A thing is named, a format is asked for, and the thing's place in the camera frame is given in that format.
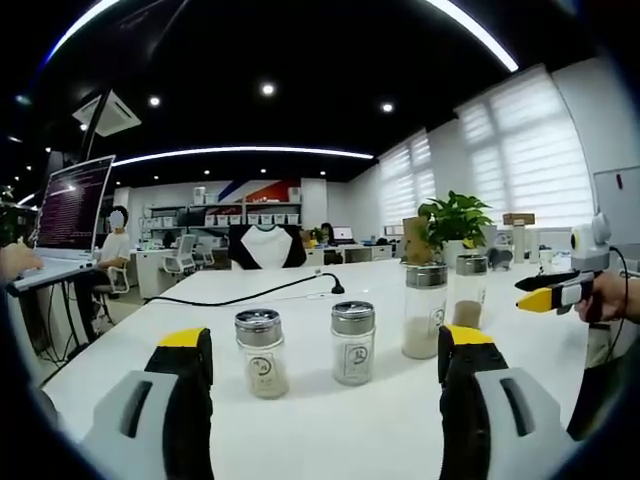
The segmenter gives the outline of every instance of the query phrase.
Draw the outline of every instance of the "potted plant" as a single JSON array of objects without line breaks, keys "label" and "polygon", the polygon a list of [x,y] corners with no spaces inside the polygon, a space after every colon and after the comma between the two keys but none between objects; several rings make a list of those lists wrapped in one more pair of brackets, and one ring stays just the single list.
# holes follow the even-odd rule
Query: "potted plant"
[{"label": "potted plant", "polygon": [[483,212],[489,205],[477,197],[453,191],[449,191],[447,201],[437,198],[429,201],[431,203],[423,203],[418,209],[418,215],[427,220],[423,235],[432,248],[443,253],[447,265],[455,267],[456,258],[464,253],[465,246],[485,245],[482,227],[493,223]]}]

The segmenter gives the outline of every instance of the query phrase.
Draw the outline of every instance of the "window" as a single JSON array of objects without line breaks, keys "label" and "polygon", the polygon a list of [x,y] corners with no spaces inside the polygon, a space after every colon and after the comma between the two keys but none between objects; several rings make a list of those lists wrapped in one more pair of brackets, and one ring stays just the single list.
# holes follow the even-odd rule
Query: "window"
[{"label": "window", "polygon": [[380,157],[380,209],[387,231],[400,231],[402,220],[417,215],[420,203],[435,197],[427,132],[422,130]]},{"label": "window", "polygon": [[575,126],[542,67],[480,96],[458,111],[476,195],[502,214],[535,213],[540,228],[588,223],[589,172]]}]

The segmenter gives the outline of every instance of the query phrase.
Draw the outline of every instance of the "ceiling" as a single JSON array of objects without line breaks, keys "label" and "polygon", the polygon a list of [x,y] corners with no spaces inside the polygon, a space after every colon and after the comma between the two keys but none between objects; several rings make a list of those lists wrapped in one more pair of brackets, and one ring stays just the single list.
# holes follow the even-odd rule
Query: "ceiling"
[{"label": "ceiling", "polygon": [[[17,199],[40,187],[46,147],[80,151],[83,132],[71,113],[106,86],[142,124],[96,136],[92,157],[235,145],[375,156],[454,118],[456,106],[510,76],[475,37],[424,0],[189,0],[157,44],[182,0],[156,2],[124,29],[117,25],[123,16],[152,3],[125,0],[44,67],[52,46],[91,2],[38,2],[37,18],[29,17],[34,2],[14,3],[13,18],[25,34],[9,52],[12,78],[2,97],[9,115],[1,128],[5,138],[22,143],[0,139],[6,166],[0,184],[12,184]],[[520,71],[538,63],[555,70],[594,55],[589,36],[551,1],[455,3]],[[269,98],[260,94],[266,81],[276,88]],[[32,105],[20,105],[17,94],[29,95]],[[158,108],[149,106],[150,95],[161,99]],[[384,113],[383,102],[394,111]],[[321,171],[329,181],[348,181],[372,162],[292,153],[183,156],[119,167],[112,186],[319,177]]]}]

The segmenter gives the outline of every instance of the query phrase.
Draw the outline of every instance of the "monitor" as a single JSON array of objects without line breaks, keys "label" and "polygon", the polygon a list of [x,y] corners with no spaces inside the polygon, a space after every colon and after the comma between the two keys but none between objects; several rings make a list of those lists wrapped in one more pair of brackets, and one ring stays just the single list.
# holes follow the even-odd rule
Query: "monitor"
[{"label": "monitor", "polygon": [[333,227],[333,237],[336,240],[353,240],[351,227]]},{"label": "monitor", "polygon": [[38,215],[36,247],[93,251],[114,155],[52,173]]}]

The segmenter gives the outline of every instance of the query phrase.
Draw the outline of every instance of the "spice jar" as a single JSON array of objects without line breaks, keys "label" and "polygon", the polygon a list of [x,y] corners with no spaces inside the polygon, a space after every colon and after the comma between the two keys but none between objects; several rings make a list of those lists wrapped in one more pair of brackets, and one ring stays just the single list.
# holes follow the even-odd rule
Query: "spice jar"
[{"label": "spice jar", "polygon": [[236,340],[245,355],[249,390],[259,398],[278,398],[289,383],[283,359],[284,336],[275,310],[245,310],[236,315]]},{"label": "spice jar", "polygon": [[402,353],[416,359],[438,353],[447,304],[447,265],[407,265]]},{"label": "spice jar", "polygon": [[341,302],[331,310],[333,378],[344,385],[362,385],[373,374],[375,311],[367,302]]},{"label": "spice jar", "polygon": [[456,260],[453,324],[480,328],[487,285],[487,257],[460,255]]}]

